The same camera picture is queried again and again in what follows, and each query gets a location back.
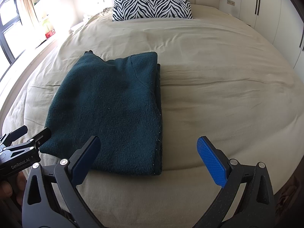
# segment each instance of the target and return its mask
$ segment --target human hand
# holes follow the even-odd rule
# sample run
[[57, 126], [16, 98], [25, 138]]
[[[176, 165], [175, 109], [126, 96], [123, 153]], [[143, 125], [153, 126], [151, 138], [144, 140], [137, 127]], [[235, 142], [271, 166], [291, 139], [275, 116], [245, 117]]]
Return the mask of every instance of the human hand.
[[[18, 173], [16, 181], [17, 181], [17, 187], [20, 190], [18, 193], [16, 193], [17, 194], [16, 200], [19, 205], [22, 205], [23, 194], [24, 194], [24, 189], [25, 189], [25, 185], [26, 185], [26, 178], [22, 171]], [[11, 185], [7, 181], [1, 182], [0, 199], [9, 198], [12, 194], [13, 194], [13, 189], [12, 189]]]

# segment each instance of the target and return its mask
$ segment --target window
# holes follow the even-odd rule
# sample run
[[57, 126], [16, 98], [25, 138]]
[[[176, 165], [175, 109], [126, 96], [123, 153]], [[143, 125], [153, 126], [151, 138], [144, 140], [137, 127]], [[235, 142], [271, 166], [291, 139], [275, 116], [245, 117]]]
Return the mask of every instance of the window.
[[6, 0], [0, 8], [0, 77], [25, 50], [22, 30], [16, 0]]

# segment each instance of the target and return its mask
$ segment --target zebra print pillow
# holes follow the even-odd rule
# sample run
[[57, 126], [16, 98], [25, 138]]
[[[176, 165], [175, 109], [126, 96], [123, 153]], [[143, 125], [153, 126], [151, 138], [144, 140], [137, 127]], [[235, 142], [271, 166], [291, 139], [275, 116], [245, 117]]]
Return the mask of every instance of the zebra print pillow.
[[190, 0], [114, 0], [113, 21], [172, 17], [192, 19]]

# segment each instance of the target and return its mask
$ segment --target window pane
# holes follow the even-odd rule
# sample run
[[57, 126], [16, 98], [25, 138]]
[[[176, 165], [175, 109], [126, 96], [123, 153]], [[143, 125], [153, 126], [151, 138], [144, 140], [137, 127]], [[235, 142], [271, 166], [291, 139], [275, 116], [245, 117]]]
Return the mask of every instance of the window pane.
[[10, 66], [9, 61], [7, 60], [2, 48], [0, 47], [0, 78], [5, 73], [7, 68]]
[[25, 50], [25, 42], [21, 22], [15, 23], [12, 27], [4, 32], [5, 39], [14, 57], [17, 58]]
[[7, 0], [0, 8], [0, 16], [3, 25], [8, 23], [11, 19], [15, 18], [17, 15], [18, 14], [14, 0]]

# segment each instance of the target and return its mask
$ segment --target red object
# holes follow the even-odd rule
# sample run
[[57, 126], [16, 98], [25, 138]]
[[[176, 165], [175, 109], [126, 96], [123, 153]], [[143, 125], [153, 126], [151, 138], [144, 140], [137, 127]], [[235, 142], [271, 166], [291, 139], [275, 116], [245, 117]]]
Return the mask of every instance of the red object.
[[50, 37], [50, 36], [52, 36], [52, 35], [54, 35], [56, 32], [55, 32], [55, 29], [52, 29], [52, 30], [50, 30], [49, 32], [47, 32], [46, 34], [45, 34], [45, 36], [47, 37], [47, 39]]

